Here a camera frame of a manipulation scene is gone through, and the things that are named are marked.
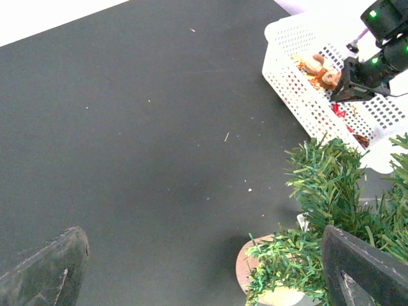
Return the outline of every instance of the red object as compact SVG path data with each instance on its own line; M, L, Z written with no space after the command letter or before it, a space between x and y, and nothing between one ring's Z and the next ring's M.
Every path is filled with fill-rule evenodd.
M339 110L339 105L337 104L337 103L335 103L334 105L333 105L333 111L334 111L334 113L337 115L337 117L340 117L340 118L345 118L346 117L346 111L345 110L343 110L342 112Z
M343 110L341 112L339 110L339 105L337 103L333 104L333 112L337 115L337 117L346 118L346 111ZM354 130L351 127L349 127L348 125L346 126L347 126L347 129L350 131L350 133L354 133Z
M346 126L347 126L348 130L350 131L350 133L355 133L354 130L351 127L349 127L348 125L346 125Z

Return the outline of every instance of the brown toy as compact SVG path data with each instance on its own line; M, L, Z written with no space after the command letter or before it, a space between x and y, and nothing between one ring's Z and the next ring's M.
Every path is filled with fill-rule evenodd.
M293 60L299 69L304 69L308 75L315 76L309 80L314 88L319 89L322 87L332 91L335 90L342 73L338 72L330 62L325 61L323 55L314 54L312 58L308 60L297 55Z

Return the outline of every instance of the white surface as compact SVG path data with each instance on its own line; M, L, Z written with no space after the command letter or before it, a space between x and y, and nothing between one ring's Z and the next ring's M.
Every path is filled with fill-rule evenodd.
M126 1L2 0L0 4L0 46Z
M319 11L323 11L325 9L325 1L322 0L275 0L275 2L283 7L291 15L304 13L306 11L314 11L318 13ZM341 0L339 1L339 6L341 8L352 8L353 11L360 11L361 14L372 3L374 3L374 0ZM335 10L333 10L332 6L328 7L328 12L330 12L332 17L335 17L338 12L337 7L335 8Z
M340 11L337 13L339 16L346 14ZM364 103L342 103L340 110L347 112L345 123L332 111L329 102L331 92L315 90L291 60L296 54L308 57L320 52L340 71L343 60L351 55L346 43L364 29L360 13L348 13L347 23L342 27L335 22L327 23L325 19L317 18L315 11L284 18L268 25L265 36L269 44L262 72L311 137L322 139L327 133L326 140L338 137L365 153L363 147L347 130L347 124L357 134L371 139L370 152L363 158L363 166L367 165L380 173L389 173L392 171L389 164L390 154L396 152L398 147L392 147L388 138L407 131L408 96L386 99L377 95L373 100ZM372 37L368 34L367 44L362 43L359 46L363 47L366 53L376 52L375 46L369 42L370 36ZM406 76L404 73L399 79L406 80ZM353 115L353 107L357 108L356 116Z

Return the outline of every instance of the cable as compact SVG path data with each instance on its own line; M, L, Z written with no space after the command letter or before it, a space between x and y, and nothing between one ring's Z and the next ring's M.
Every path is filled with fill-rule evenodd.
M399 97L405 96L406 94L408 94L408 92L406 92L405 94L400 94L399 96L394 96L394 95L390 94L389 97L399 98Z

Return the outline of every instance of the green plastic foliage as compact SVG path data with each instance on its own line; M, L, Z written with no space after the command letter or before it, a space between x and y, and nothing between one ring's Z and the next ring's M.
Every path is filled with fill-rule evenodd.
M408 135L391 139L408 149ZM408 156L392 154L394 185L374 206L359 203L358 181L362 156L341 139L323 145L316 139L287 152L294 170L287 183L307 214L309 231L281 229L273 242L263 241L247 254L259 258L251 272L247 306L256 305L265 290L286 286L303 291L320 305L330 306L323 275L321 239L326 225L334 225L390 253L408 265Z

